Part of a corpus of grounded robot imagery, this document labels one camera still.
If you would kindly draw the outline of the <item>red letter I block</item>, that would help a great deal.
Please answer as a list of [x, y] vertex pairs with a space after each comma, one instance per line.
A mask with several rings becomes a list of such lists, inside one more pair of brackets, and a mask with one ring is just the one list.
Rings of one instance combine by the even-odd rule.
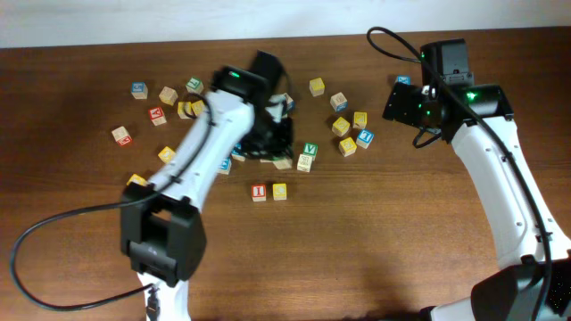
[[252, 200], [265, 202], [267, 200], [267, 188], [265, 185], [252, 185]]

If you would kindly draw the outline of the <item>green letter R block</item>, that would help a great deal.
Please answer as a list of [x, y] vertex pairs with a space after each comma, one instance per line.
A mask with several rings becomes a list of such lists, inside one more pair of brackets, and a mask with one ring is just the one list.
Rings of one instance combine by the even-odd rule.
[[290, 169], [293, 166], [293, 160], [288, 157], [273, 160], [272, 163], [279, 170]]

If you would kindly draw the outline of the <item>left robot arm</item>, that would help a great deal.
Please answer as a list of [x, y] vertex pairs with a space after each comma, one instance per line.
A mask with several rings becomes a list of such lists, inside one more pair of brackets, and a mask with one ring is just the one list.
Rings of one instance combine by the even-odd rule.
[[121, 198], [120, 250], [144, 287], [148, 320], [187, 320], [188, 281], [206, 248], [201, 212], [220, 166], [233, 150], [247, 159], [293, 155], [293, 121], [275, 95], [287, 75], [274, 55], [259, 51], [247, 70], [213, 74], [205, 111], [175, 156], [146, 186], [129, 184]]

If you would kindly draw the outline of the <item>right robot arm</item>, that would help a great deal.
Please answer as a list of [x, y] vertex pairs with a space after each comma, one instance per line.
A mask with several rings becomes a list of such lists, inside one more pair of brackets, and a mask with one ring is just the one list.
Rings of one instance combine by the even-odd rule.
[[421, 86], [397, 82], [384, 118], [443, 140], [466, 167], [492, 229], [499, 270], [466, 299], [423, 309], [425, 320], [568, 320], [570, 239], [525, 161], [508, 98], [481, 85], [462, 39], [423, 45]]

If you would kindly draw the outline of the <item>blue letter X block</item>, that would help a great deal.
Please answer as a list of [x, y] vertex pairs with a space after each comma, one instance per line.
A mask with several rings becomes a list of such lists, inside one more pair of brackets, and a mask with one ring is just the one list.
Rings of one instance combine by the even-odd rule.
[[410, 85], [411, 84], [411, 78], [410, 78], [410, 76], [406, 76], [406, 75], [398, 75], [396, 77], [395, 82], [396, 83], [402, 83], [405, 85]]

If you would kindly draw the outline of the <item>green letter V block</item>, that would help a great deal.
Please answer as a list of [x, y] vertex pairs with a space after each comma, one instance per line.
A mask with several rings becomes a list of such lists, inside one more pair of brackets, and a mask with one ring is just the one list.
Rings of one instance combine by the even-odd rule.
[[305, 143], [303, 147], [303, 154], [310, 156], [313, 160], [316, 159], [319, 147], [316, 144]]

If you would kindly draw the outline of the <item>plain carved wooden block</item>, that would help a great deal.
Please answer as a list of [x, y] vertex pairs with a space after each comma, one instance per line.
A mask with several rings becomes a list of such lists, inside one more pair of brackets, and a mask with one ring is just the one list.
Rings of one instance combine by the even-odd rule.
[[298, 158], [297, 169], [303, 172], [310, 172], [313, 158], [307, 154], [301, 154]]

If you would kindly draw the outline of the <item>blue block lower left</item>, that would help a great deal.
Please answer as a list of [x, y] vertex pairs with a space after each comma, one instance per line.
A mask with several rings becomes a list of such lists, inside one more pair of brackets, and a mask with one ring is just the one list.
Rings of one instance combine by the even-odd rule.
[[231, 170], [231, 166], [232, 166], [232, 161], [230, 158], [226, 158], [225, 160], [222, 161], [222, 163], [219, 166], [218, 169], [218, 173], [219, 174], [223, 174], [223, 175], [228, 175], [230, 173]]

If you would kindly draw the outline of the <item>blue letter I block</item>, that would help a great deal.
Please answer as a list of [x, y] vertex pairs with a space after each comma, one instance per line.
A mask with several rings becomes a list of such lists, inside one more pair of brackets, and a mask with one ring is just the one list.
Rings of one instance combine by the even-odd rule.
[[374, 137], [375, 137], [374, 133], [366, 129], [362, 129], [357, 135], [356, 145], [358, 145], [361, 148], [368, 149]]

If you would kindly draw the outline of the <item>yellow block right pair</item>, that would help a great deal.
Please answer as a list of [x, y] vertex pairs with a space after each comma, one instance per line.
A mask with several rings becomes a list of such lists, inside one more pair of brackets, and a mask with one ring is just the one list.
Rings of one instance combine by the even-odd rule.
[[200, 116], [204, 109], [205, 104], [203, 100], [199, 100], [191, 104], [191, 110], [196, 117]]

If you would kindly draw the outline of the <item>yellow block pair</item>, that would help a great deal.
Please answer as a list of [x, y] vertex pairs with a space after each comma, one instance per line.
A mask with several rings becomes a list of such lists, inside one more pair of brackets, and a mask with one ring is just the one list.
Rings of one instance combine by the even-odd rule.
[[194, 117], [190, 102], [178, 102], [178, 116], [181, 119], [192, 119]]
[[204, 109], [205, 104], [203, 100], [199, 100], [191, 104], [191, 110], [196, 117], [200, 116]]

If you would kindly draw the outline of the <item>yellow block left pair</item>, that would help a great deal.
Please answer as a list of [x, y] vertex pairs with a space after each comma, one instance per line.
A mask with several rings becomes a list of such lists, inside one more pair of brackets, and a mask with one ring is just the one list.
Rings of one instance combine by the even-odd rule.
[[178, 102], [178, 116], [181, 119], [192, 119], [194, 117], [190, 102]]

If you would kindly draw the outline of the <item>red letter K block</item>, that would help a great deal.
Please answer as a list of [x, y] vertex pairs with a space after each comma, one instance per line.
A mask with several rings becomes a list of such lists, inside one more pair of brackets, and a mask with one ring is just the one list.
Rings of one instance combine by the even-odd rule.
[[155, 126], [163, 125], [167, 122], [163, 109], [154, 107], [148, 110], [149, 118]]

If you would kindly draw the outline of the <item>blue block far left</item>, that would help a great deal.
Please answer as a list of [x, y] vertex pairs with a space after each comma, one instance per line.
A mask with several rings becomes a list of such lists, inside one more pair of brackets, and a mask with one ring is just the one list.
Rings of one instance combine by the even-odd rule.
[[130, 93], [137, 100], [144, 100], [148, 97], [148, 87], [144, 82], [133, 82], [131, 84]]

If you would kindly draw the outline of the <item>wooden block red side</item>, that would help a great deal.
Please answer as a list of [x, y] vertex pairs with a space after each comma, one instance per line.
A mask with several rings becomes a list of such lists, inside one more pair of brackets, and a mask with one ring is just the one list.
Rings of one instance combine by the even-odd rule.
[[124, 146], [132, 142], [132, 137], [130, 136], [127, 129], [123, 126], [115, 128], [112, 131], [112, 136], [119, 146]]

